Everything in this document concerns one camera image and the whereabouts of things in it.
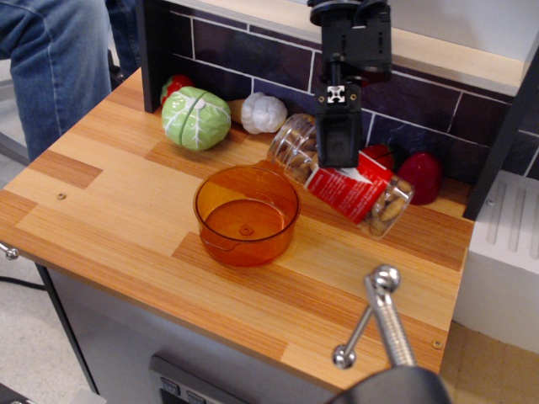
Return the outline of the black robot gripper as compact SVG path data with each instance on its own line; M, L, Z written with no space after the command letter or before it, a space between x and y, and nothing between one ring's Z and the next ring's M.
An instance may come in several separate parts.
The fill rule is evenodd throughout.
M362 133L357 82L391 78L391 8L386 1L309 1L307 6L311 22L322 32L321 82L333 85L316 92L319 165L356 167Z

